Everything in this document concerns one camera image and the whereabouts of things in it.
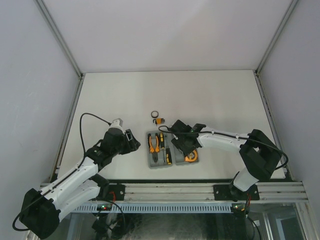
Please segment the orange tape measure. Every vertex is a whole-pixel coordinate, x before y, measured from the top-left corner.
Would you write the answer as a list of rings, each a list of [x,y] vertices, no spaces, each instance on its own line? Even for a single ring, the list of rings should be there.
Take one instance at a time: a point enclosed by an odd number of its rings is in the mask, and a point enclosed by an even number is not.
[[[197,150],[193,150],[190,154],[188,154],[185,158],[184,161],[188,163],[193,163],[198,160],[198,152]]]

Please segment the long black yellow screwdriver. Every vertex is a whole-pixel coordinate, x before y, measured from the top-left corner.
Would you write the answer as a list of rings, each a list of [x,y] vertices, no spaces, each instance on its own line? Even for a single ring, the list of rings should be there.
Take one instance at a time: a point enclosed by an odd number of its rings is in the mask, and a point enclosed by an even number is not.
[[[163,160],[166,160],[166,151],[165,151],[165,140],[164,140],[164,135],[162,132],[159,133],[159,138],[160,138],[160,149],[163,153]]]

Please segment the orange black pliers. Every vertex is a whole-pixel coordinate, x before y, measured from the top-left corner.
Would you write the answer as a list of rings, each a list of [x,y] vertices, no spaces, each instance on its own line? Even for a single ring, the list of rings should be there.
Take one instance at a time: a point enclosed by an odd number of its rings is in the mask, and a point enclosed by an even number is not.
[[[159,140],[159,135],[156,133],[155,134],[155,145],[152,143],[152,135],[149,133],[147,135],[147,140],[148,140],[148,148],[149,152],[151,153],[152,160],[157,163],[158,162],[158,153],[160,152],[160,140]]]

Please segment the grey plastic tool case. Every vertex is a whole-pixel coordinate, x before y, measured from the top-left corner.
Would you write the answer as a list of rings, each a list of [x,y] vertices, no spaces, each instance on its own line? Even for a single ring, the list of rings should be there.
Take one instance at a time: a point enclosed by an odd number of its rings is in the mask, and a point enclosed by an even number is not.
[[[152,160],[151,153],[149,152],[148,134],[151,134],[151,136],[152,136],[152,144],[155,146],[155,144],[156,144],[155,134],[158,134],[158,136],[159,136],[160,131],[149,131],[149,132],[146,133],[147,160],[148,160],[148,165],[149,165],[149,167],[151,169],[167,168],[167,167],[173,166],[174,164],[177,165],[177,166],[191,165],[191,164],[198,163],[200,161],[200,157],[199,157],[199,154],[198,154],[197,161],[195,161],[195,162],[185,162],[185,156],[183,155],[182,151],[178,150],[171,142],[171,140],[174,138],[174,135],[170,134],[170,133],[163,133],[165,150],[166,150],[166,148],[170,148],[172,164],[171,165],[167,165],[166,161],[164,161],[164,156],[163,156],[163,152],[161,150],[160,145],[159,145],[160,152],[158,153],[158,162],[155,163]]]

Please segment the short yellow black screwdriver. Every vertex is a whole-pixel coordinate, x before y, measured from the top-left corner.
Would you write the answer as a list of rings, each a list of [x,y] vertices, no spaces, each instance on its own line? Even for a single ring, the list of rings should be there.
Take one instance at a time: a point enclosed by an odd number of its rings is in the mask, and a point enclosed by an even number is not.
[[[172,156],[171,156],[171,150],[169,147],[165,149],[165,161],[167,165],[172,164]]]

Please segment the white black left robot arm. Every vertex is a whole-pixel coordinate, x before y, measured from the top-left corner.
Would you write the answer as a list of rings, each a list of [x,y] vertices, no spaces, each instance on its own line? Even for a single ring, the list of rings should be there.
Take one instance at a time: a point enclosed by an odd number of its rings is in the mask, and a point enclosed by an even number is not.
[[[109,196],[109,182],[99,172],[117,155],[135,152],[141,146],[131,130],[110,127],[93,147],[89,148],[71,170],[40,190],[30,189],[17,217],[27,230],[41,240],[48,238],[60,222],[83,203]]]

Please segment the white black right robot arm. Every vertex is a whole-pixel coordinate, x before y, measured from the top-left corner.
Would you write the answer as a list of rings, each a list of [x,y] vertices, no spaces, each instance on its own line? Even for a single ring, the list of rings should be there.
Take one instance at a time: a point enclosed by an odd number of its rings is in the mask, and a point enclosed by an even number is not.
[[[240,156],[244,168],[228,186],[235,202],[246,196],[256,183],[269,181],[274,171],[283,167],[278,165],[282,157],[288,161],[288,156],[258,129],[240,134],[219,131],[202,123],[190,126],[177,120],[167,130],[173,135],[172,144],[185,157],[199,148],[218,148]]]

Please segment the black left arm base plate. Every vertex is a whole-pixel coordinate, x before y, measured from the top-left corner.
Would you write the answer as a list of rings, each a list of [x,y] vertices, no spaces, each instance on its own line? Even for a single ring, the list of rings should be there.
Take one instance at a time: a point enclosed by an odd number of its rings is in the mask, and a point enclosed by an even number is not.
[[[96,197],[97,200],[101,201],[123,201],[125,198],[126,186],[123,184],[109,184],[105,188],[102,188]]]

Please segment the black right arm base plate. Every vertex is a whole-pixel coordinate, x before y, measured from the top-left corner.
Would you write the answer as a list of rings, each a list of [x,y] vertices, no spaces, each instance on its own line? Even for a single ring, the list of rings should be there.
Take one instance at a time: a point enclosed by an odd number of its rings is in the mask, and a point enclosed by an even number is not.
[[[213,185],[213,193],[216,201],[238,202],[245,201],[248,197],[251,197],[251,200],[253,201],[260,200],[260,195],[256,184],[251,186],[246,191],[241,191],[230,184],[215,184]]]

